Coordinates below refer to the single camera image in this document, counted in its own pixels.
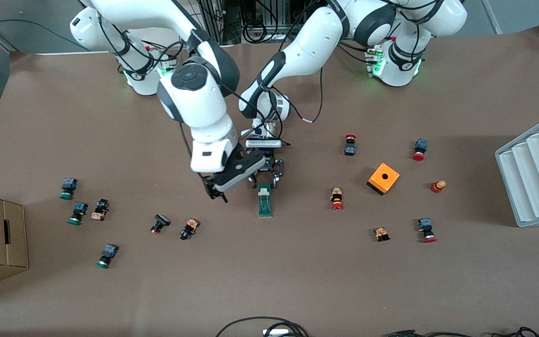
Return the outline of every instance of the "orange box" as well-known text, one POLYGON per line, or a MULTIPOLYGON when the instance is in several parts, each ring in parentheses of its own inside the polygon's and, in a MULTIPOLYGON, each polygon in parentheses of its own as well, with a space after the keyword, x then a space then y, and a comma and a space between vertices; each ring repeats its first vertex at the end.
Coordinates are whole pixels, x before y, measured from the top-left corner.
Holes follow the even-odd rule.
POLYGON ((373 188, 378 194, 383 196, 392 188, 392 185, 394 185, 394 182, 399 176, 398 172, 391 169, 388 165, 381 163, 380 167, 368 179, 367 186, 373 188))

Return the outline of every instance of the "black slot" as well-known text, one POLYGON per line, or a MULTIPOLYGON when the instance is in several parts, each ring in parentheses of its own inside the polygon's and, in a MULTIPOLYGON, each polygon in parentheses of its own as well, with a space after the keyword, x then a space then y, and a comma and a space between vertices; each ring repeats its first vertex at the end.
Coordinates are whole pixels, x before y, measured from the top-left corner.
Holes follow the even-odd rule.
POLYGON ((6 245, 9 245, 9 220, 4 220, 4 234, 6 235, 6 245))

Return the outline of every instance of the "table surface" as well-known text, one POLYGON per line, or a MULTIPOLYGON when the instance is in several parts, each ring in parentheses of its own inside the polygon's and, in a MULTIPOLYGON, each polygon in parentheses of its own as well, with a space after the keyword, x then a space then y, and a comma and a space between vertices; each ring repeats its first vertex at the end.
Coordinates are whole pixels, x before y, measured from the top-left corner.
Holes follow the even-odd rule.
MULTIPOLYGON (((277 45, 227 49, 241 92, 277 45)), ((256 190, 209 200, 189 170, 178 125, 138 96, 113 56, 15 53, 0 102, 0 198, 26 207, 30 270, 0 282, 0 336, 214 336, 228 322, 282 316, 312 335, 380 336, 415 329, 479 335, 539 332, 539 228, 517 228, 494 151, 539 122, 539 29, 441 38, 410 85, 390 88, 336 50, 324 69, 323 113, 287 120, 277 152, 286 175, 274 216, 256 190), (357 154, 343 155, 344 135, 357 154), (426 160, 411 159, 427 139, 426 160), (381 162, 400 173, 385 196, 365 185, 381 162), (66 224, 74 201, 104 222, 66 224), (441 194, 431 182, 445 179, 441 194), (334 212, 330 189, 344 190, 334 212), (154 215, 172 224, 161 235, 154 215), (180 241, 190 217, 197 234, 180 241), (416 220, 430 217, 436 243, 416 220), (391 237, 376 242, 372 231, 391 237), (109 270, 95 266, 120 247, 109 270)), ((277 85, 301 114, 319 105, 319 75, 277 85)), ((227 99, 238 130, 250 127, 227 99)), ((258 336, 247 322, 230 336, 258 336)))

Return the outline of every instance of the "red base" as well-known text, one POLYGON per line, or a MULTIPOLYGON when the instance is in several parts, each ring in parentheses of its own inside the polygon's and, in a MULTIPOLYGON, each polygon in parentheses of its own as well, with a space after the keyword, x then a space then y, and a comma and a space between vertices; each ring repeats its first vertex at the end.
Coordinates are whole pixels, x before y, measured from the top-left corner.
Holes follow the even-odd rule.
POLYGON ((440 192, 442 192, 442 190, 439 190, 438 188, 436 188, 436 183, 433 183, 432 186, 430 186, 430 189, 431 189, 432 192, 434 192, 434 193, 440 193, 440 192))

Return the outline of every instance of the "green rectangular object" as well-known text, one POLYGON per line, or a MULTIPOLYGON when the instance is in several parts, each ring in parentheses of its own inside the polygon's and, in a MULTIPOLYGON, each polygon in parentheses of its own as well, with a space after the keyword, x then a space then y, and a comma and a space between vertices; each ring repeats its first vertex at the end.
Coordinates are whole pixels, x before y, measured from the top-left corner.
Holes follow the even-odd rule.
POLYGON ((259 184, 257 188, 259 196, 259 218, 271 216, 271 185, 269 183, 259 184))

